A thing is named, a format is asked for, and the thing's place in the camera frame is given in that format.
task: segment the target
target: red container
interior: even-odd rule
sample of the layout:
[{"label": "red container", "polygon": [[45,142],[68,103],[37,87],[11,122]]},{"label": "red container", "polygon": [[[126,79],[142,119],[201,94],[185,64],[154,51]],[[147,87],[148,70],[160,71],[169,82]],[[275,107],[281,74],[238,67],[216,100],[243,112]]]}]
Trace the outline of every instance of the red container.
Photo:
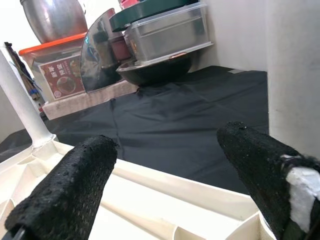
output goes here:
[{"label": "red container", "polygon": [[139,0],[122,0],[121,1],[121,6],[126,9],[126,8],[129,8],[131,7],[132,5],[135,5],[139,3]]},{"label": "red container", "polygon": [[111,39],[110,43],[114,56],[118,61],[123,61],[132,57],[123,36]]}]

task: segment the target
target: metal pot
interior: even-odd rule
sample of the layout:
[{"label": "metal pot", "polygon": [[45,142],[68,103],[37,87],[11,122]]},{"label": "metal pot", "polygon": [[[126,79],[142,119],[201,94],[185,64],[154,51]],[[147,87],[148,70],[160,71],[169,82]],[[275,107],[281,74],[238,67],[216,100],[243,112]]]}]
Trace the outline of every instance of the metal pot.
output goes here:
[{"label": "metal pot", "polygon": [[20,0],[20,3],[42,44],[88,31],[85,12],[78,0]]}]

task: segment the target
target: white column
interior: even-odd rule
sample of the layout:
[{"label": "white column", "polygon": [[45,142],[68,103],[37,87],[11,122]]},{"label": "white column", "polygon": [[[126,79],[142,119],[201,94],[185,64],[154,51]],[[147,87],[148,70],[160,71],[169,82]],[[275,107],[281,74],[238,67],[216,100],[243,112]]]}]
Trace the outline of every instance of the white column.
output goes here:
[{"label": "white column", "polygon": [[[38,148],[51,141],[55,136],[48,131],[44,122],[39,117],[27,93],[1,51],[0,86],[29,133],[33,147]],[[2,112],[0,118],[6,117],[5,115],[6,113]]]},{"label": "white column", "polygon": [[320,158],[320,1],[267,0],[270,135]]}]

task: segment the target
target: black cloth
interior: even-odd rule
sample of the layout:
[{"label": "black cloth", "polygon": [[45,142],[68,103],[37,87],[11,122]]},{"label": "black cloth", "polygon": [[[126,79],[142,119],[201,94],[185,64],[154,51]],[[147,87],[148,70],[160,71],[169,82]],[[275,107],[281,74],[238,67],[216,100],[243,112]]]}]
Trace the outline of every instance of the black cloth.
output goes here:
[{"label": "black cloth", "polygon": [[[242,121],[268,132],[267,74],[211,66],[171,83],[47,121],[62,143],[76,145],[103,134],[118,144],[128,162],[212,186],[248,193],[220,148],[216,132]],[[0,161],[31,143],[25,131],[0,144]]]}]

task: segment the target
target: black foam grip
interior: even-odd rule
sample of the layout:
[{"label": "black foam grip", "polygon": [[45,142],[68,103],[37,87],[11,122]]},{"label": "black foam grip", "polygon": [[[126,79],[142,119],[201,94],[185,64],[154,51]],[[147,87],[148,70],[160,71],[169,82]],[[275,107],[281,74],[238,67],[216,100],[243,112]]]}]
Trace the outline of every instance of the black foam grip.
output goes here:
[{"label": "black foam grip", "polygon": [[274,235],[283,239],[291,206],[284,168],[287,163],[281,156],[300,156],[299,152],[241,122],[219,129],[217,139]]},{"label": "black foam grip", "polygon": [[90,138],[60,163],[8,216],[5,227],[25,227],[38,240],[87,240],[103,190],[117,160],[105,136]]}]

